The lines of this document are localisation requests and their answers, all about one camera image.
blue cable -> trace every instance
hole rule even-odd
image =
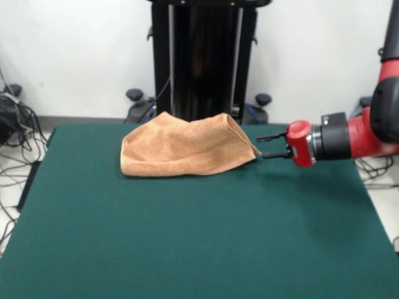
[[[255,124],[258,125],[259,124],[259,119],[257,118],[256,112],[254,111],[252,106],[250,106],[250,104],[245,104],[245,108],[247,108],[247,110],[250,112],[250,114],[254,118]]]
[[[154,108],[153,107],[151,107],[151,110],[150,110],[150,112],[148,113],[148,117],[147,117],[147,120],[146,120],[146,122],[148,122],[148,121],[150,121],[151,120],[151,114],[154,112]]]

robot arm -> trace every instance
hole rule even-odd
[[[285,138],[287,150],[264,159],[292,158],[310,167],[319,160],[356,159],[399,154],[399,0],[394,0],[382,52],[379,83],[370,108],[347,121],[345,113],[322,117],[321,125],[295,121],[287,131],[261,136],[259,142]]]

table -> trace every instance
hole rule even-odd
[[[132,128],[56,129],[0,260],[4,298],[399,297],[399,259],[352,162],[126,178]]]

microfiber cloth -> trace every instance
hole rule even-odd
[[[260,151],[228,114],[187,122],[163,112],[122,141],[127,176],[211,175],[256,159]]]

black knob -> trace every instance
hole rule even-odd
[[[266,93],[260,93],[255,97],[256,103],[259,106],[266,106],[272,102],[272,97]]]
[[[362,108],[370,107],[372,105],[372,100],[373,100],[372,97],[360,98],[360,101],[359,101],[360,106],[362,106]]]
[[[10,84],[8,86],[5,86],[2,92],[9,93],[11,95],[14,95],[15,97],[19,97],[22,92],[22,87],[18,84]]]
[[[270,151],[266,153],[262,153],[262,159],[275,159],[275,158],[284,158],[289,159],[292,157],[292,154],[288,151],[286,153],[279,153],[278,151]]]
[[[140,89],[129,89],[126,96],[133,102],[139,101],[143,97],[143,92]]]

